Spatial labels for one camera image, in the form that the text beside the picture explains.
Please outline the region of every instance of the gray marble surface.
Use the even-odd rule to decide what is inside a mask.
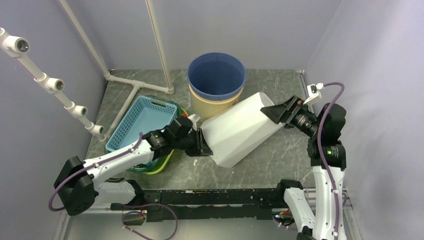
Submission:
[[[294,70],[249,69],[248,79],[240,100],[264,92],[275,104],[286,101],[292,95],[305,96]],[[116,70],[117,77],[166,86],[162,70]],[[142,88],[140,95],[155,95],[178,103],[193,113],[190,103],[186,70],[172,70],[171,78],[175,94]],[[108,129],[121,109],[132,86],[109,82],[98,111],[96,124]],[[307,155],[308,137],[297,129],[280,129],[253,150],[233,168],[215,164],[210,157],[188,157],[176,150],[165,169],[156,175],[124,171],[116,177],[134,179],[144,189],[235,189],[274,188],[281,179],[300,181],[304,187],[315,187],[310,160]],[[86,158],[104,154],[105,142],[91,139]]]

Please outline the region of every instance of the white wall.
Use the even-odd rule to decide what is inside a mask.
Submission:
[[[104,78],[56,0],[0,3],[0,27],[30,42],[28,56],[94,120]],[[19,63],[0,50],[0,239],[48,240],[58,224],[48,199],[65,160],[91,135]]]
[[[154,0],[170,69],[226,52],[247,68],[304,69],[340,0]],[[109,68],[160,69],[145,1],[77,0],[71,6]]]
[[[343,0],[306,68],[309,84],[346,86],[345,181],[365,240],[424,235],[423,12],[421,0]]]

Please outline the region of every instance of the blue bucket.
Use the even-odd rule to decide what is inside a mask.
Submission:
[[[243,63],[226,53],[210,52],[194,59],[187,70],[188,84],[200,97],[224,101],[237,95],[246,84]]]

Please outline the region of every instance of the yellow bucket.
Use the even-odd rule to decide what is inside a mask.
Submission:
[[[197,95],[190,84],[188,85],[188,89],[190,89],[191,105],[194,108],[194,112],[200,115],[200,121],[202,122],[234,106],[239,101],[239,97],[243,92],[242,87],[240,91],[230,99],[211,101]]]

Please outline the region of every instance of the light blue plastic basket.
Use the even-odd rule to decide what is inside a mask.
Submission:
[[[177,116],[177,106],[147,96],[139,96],[126,112],[106,143],[105,150],[114,152],[140,137],[140,132],[162,129]]]

